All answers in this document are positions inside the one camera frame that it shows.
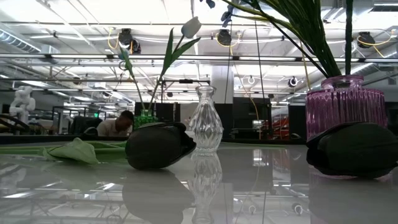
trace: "tulip flower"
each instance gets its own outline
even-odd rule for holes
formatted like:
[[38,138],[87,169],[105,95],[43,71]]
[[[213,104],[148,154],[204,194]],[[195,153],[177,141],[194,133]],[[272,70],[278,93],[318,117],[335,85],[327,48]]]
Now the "tulip flower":
[[181,28],[181,33],[182,33],[181,39],[178,42],[178,44],[174,50],[173,50],[173,42],[174,42],[173,29],[174,28],[172,30],[170,30],[169,41],[167,42],[166,54],[165,54],[164,61],[163,61],[163,70],[160,73],[159,80],[156,83],[155,89],[152,94],[152,98],[150,99],[149,108],[151,108],[151,106],[152,106],[152,102],[156,95],[157,87],[159,86],[161,80],[163,79],[163,76],[166,73],[167,69],[171,66],[171,64],[173,64],[174,61],[176,61],[179,58],[179,56],[181,56],[190,47],[192,47],[195,43],[197,43],[200,40],[200,37],[195,40],[191,40],[191,41],[183,44],[181,47],[179,47],[182,40],[184,39],[184,37],[192,38],[193,36],[195,36],[195,34],[199,31],[200,27],[201,27],[201,23],[199,22],[198,17],[194,17],[194,18],[190,19],[187,23],[185,23],[184,26],[182,26],[182,28]]
[[197,16],[190,19],[188,22],[184,24],[181,28],[181,33],[188,39],[192,39],[192,37],[200,30],[201,23]]

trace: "ceiling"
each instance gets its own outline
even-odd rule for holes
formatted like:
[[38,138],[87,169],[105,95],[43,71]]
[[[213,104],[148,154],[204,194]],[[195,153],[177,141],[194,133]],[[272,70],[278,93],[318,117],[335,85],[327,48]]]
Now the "ceiling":
[[[132,35],[140,42],[142,55],[164,55],[167,39],[171,28],[174,29],[175,39],[181,36],[181,26],[191,19],[198,16],[203,24],[198,37],[202,37],[197,47],[192,47],[186,55],[233,55],[258,56],[258,51],[263,57],[301,57],[301,52],[289,41],[282,40],[282,34],[265,23],[257,24],[257,34],[259,45],[256,40],[256,26],[252,21],[233,18],[231,34],[233,36],[233,47],[229,52],[229,47],[224,47],[217,43],[213,38],[222,29],[220,17],[226,11],[226,4],[222,1],[215,1],[216,7],[210,9],[205,1],[199,0],[53,0],[47,1],[50,8],[46,8],[40,0],[0,0],[0,21],[14,34],[23,38],[34,46],[50,45],[59,50],[61,54],[115,54],[117,51],[112,49],[116,45],[115,38],[122,28],[131,28]],[[328,8],[322,7],[323,15],[328,12]],[[367,31],[375,38],[376,42],[382,43],[390,39],[377,49],[381,52],[395,44],[394,33],[398,12],[390,11],[370,11],[361,16],[355,17],[353,24],[354,35],[359,32]],[[345,46],[345,23],[340,19],[330,21],[325,24],[326,40],[331,51],[336,58],[344,55]],[[26,53],[13,46],[0,43],[0,53]],[[381,57],[374,48],[357,49],[353,52],[353,57]],[[81,60],[76,61],[72,58],[60,60],[59,65],[41,63],[39,60],[3,59],[0,63],[0,72],[9,78],[43,78],[49,77],[52,67],[52,75],[58,73],[56,78],[69,79],[81,77],[93,80],[103,80],[97,86],[107,90],[135,90],[136,85],[130,82],[117,83],[106,82],[115,79],[127,80],[127,74],[123,74],[117,66],[118,61],[112,64],[105,63],[104,60]],[[99,63],[98,66],[77,66],[78,63]],[[161,60],[133,60],[134,74],[137,77],[141,90],[153,90],[156,78],[162,71]],[[197,100],[195,87],[198,84],[180,84],[179,79],[192,80],[211,80],[214,66],[231,66],[234,74],[234,89],[236,96],[244,96],[242,86],[247,91],[261,91],[261,80],[263,77],[264,91],[275,92],[304,92],[307,91],[305,69],[303,63],[287,62],[264,62],[261,73],[256,63],[233,62],[212,62],[202,60],[177,61],[167,70],[165,78],[176,80],[176,83],[168,86],[170,91],[187,91],[174,94],[173,97],[165,96],[169,101],[195,101]],[[23,70],[12,68],[23,66],[31,72],[18,73]],[[322,76],[317,69],[308,64],[310,83],[317,85]],[[288,86],[288,79],[296,77],[298,85],[296,88]],[[6,88],[10,82],[2,82]],[[62,89],[88,89],[93,87],[88,82],[75,85],[70,82],[47,82],[54,88]],[[69,96],[80,96],[91,98],[93,101],[104,100],[101,92],[68,92],[65,100],[79,101],[77,98],[70,99]],[[125,102],[137,100],[136,92],[122,92],[122,98],[111,97],[107,102],[116,102],[116,99]],[[144,93],[144,101],[148,101],[151,93]],[[252,97],[262,97],[261,94],[252,94]],[[288,98],[288,95],[276,94],[276,101]]]

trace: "yellow cable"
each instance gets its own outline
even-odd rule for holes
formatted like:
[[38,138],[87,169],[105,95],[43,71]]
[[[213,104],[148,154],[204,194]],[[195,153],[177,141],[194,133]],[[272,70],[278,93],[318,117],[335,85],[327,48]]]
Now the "yellow cable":
[[[303,49],[303,43],[300,41],[300,45],[301,48]],[[308,78],[308,70],[307,70],[307,62],[305,61],[305,56],[304,53],[301,52],[302,57],[303,57],[303,62],[304,62],[304,68],[305,68],[305,78],[307,79],[307,88],[309,89],[309,91],[311,90],[311,83],[310,83],[310,79]]]
[[133,41],[130,41],[130,54],[132,55],[132,46],[134,45]]
[[[251,98],[251,95],[248,94],[248,91],[246,91],[246,88],[245,88],[244,85],[243,85],[242,79],[241,79],[241,77],[239,76],[238,69],[236,68],[235,62],[233,62],[233,63],[234,63],[234,67],[235,67],[235,70],[236,70],[236,74],[238,75],[239,81],[240,81],[241,84],[242,84],[243,90],[244,90],[245,94],[247,94],[247,96],[249,96],[250,101],[251,101],[251,102],[253,103],[253,105],[254,105],[254,109],[256,109],[256,116],[257,116],[257,120],[259,121],[260,118],[259,118],[259,112],[258,112],[258,110],[257,110],[257,106],[256,106],[255,102],[253,101],[253,98]],[[260,132],[259,132],[259,139],[261,140],[261,128],[260,128]]]
[[360,37],[361,37],[361,36],[359,36],[356,40],[357,40],[359,43],[361,43],[361,44],[366,44],[366,45],[369,45],[369,46],[380,46],[380,45],[383,45],[383,44],[386,44],[386,43],[390,42],[390,40],[392,39],[392,36],[390,35],[390,39],[388,39],[387,41],[384,41],[384,42],[381,42],[381,43],[378,43],[378,44],[371,44],[371,43],[366,43],[366,42],[360,41],[360,40],[359,40]]
[[108,45],[109,45],[110,48],[116,49],[116,47],[118,47],[118,44],[119,44],[119,33],[118,33],[118,39],[116,40],[116,46],[114,46],[114,47],[112,47],[111,42],[110,42],[110,40],[111,40],[111,34],[112,34],[112,29],[109,29]]
[[379,53],[380,56],[382,56],[383,58],[385,58],[385,56],[379,51],[379,49],[377,49],[376,46],[373,46],[373,47],[374,47],[374,49]]

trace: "person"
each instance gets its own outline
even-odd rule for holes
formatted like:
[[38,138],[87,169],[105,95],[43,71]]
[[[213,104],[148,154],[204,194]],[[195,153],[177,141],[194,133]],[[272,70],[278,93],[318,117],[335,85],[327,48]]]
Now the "person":
[[116,119],[107,119],[97,127],[98,136],[126,137],[127,130],[134,124],[134,115],[125,110]]

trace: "tulip leaf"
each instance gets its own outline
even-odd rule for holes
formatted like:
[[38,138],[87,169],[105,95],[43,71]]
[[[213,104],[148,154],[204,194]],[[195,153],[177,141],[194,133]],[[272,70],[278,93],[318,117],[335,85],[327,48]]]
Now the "tulip leaf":
[[166,73],[166,70],[173,63],[173,61],[172,61],[173,41],[174,41],[173,30],[174,30],[174,28],[170,30],[169,41],[167,42],[166,54],[165,54],[164,61],[163,61],[162,75],[164,75]]
[[200,39],[201,39],[201,37],[199,37],[195,40],[191,40],[191,41],[185,43],[184,45],[182,45],[179,49],[177,49],[172,55],[171,63],[173,63],[176,59],[178,59],[184,52],[186,52],[189,48],[191,48]]

